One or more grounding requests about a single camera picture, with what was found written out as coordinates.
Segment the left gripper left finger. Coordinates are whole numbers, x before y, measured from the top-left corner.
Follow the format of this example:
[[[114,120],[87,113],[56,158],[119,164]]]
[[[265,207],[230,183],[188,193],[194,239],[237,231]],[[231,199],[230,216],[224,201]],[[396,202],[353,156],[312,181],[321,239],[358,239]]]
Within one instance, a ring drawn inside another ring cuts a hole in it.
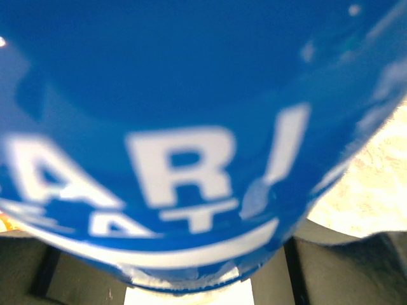
[[[1,304],[123,304],[127,286],[33,238],[1,238]]]

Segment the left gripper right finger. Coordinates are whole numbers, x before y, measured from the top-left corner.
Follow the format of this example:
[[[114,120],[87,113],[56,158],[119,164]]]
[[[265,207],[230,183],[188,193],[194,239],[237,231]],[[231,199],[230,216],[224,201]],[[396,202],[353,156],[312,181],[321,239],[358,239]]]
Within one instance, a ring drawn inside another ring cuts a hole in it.
[[[255,304],[406,304],[406,233],[356,238],[308,220],[251,282]]]

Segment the orange drink bottle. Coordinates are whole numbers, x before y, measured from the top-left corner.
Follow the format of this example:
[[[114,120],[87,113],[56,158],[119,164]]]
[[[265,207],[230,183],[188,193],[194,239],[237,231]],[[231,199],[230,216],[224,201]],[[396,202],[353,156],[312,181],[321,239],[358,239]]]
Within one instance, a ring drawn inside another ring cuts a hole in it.
[[[18,224],[5,213],[0,213],[0,233],[19,230]]]

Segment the blue Pocari bottle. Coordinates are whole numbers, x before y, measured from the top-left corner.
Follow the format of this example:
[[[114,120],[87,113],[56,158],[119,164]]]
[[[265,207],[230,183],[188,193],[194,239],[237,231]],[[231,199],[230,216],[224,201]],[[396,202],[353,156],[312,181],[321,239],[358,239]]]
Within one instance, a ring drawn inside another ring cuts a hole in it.
[[[406,94],[405,1],[2,1],[1,210],[131,286],[270,260]]]

